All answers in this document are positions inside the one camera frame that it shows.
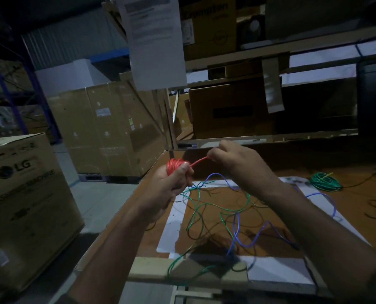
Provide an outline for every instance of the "person's right hand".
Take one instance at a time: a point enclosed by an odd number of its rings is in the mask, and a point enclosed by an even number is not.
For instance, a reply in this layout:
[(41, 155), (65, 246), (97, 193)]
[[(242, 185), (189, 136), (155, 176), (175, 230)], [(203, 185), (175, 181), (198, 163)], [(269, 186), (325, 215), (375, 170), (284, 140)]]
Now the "person's right hand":
[(236, 184), (262, 201), (277, 193), (283, 184), (255, 150), (235, 142), (222, 140), (207, 157), (222, 164)]

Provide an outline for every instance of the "forearm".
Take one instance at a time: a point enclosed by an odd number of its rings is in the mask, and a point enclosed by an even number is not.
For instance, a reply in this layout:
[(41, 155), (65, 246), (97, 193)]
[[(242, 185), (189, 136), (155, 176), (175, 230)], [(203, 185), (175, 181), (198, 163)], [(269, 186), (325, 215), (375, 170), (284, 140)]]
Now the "forearm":
[(376, 271), (376, 250), (288, 184), (267, 199), (335, 296), (349, 298), (366, 290)]
[(68, 295), (80, 304), (117, 304), (147, 226), (137, 209), (127, 211)]

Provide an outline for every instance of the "gray floor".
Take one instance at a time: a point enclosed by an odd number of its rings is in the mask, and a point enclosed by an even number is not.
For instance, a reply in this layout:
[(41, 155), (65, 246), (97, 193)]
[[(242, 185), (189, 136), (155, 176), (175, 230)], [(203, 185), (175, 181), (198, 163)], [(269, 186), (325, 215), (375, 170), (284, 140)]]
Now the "gray floor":
[[(115, 213), (133, 193), (137, 185), (79, 182), (76, 170), (64, 144), (53, 146), (64, 177), (83, 216), (85, 227), (81, 235), (52, 265), (21, 295), (9, 301), (16, 304), (54, 303), (69, 290), (75, 280), (75, 264), (104, 230)], [(120, 303), (170, 302), (172, 286), (128, 282)]]

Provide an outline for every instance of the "circular logo on box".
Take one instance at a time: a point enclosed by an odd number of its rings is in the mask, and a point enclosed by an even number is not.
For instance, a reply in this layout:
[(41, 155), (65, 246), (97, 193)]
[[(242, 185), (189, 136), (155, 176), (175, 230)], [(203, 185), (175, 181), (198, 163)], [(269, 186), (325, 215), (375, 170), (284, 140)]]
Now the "circular logo on box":
[(217, 31), (214, 36), (214, 42), (216, 45), (221, 46), (224, 45), (227, 41), (227, 33), (226, 31)]
[(10, 166), (1, 166), (0, 167), (0, 178), (1, 179), (8, 179), (11, 178), (13, 175), (13, 168)]

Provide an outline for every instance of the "red wire bundle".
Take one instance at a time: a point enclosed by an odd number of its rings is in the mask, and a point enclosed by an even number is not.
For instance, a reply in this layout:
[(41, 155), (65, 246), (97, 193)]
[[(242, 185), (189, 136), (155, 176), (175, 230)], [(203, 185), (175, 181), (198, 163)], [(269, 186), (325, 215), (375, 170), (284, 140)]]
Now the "red wire bundle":
[[(198, 161), (195, 161), (192, 164), (190, 162), (188, 162), (188, 161), (187, 162), (190, 164), (190, 167), (193, 167), (196, 163), (201, 162), (202, 160), (204, 160), (206, 158), (207, 157), (203, 157), (202, 159), (199, 159)], [(168, 161), (167, 162), (167, 175), (170, 176), (184, 162), (185, 162), (185, 160), (183, 160), (183, 159), (178, 159), (177, 160), (177, 159), (174, 159), (174, 158), (171, 159), (170, 161)]]

